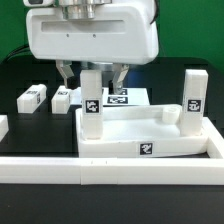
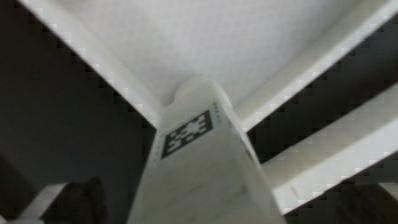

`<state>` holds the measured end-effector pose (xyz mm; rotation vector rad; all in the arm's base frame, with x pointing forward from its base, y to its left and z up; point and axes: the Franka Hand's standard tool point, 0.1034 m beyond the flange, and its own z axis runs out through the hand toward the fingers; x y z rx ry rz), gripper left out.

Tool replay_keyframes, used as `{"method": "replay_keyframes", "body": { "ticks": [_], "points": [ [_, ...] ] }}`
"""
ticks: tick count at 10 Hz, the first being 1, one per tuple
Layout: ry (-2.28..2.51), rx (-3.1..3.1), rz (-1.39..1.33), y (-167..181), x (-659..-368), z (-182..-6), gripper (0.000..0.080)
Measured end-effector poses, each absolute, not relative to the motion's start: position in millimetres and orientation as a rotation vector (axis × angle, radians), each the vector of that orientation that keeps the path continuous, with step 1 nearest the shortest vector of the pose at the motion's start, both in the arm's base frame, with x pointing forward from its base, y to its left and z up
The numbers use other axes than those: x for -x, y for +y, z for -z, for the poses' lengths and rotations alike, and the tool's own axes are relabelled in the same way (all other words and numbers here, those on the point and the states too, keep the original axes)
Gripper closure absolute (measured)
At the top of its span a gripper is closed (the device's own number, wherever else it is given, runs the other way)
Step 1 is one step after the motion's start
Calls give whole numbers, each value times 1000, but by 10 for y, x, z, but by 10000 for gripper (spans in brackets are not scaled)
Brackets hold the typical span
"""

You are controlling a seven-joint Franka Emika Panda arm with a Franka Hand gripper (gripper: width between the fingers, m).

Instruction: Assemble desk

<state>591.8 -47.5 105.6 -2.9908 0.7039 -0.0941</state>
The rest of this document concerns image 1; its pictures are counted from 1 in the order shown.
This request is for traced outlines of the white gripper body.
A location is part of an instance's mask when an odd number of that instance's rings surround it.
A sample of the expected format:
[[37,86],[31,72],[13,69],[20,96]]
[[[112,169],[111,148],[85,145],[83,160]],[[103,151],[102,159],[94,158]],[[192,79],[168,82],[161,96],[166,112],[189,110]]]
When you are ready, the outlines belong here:
[[96,4],[79,18],[77,5],[35,4],[26,16],[38,59],[146,64],[159,52],[155,4]]

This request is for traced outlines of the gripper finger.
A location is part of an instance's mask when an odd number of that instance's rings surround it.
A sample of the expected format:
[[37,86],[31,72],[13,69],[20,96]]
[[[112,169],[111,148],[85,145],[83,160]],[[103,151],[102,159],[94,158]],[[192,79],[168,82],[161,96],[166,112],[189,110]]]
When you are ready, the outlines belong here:
[[74,73],[71,69],[71,61],[57,60],[56,68],[64,79],[64,85],[68,89],[74,88]]
[[127,64],[115,64],[114,76],[112,79],[112,93],[118,95],[123,90],[123,81],[128,73],[129,66]]

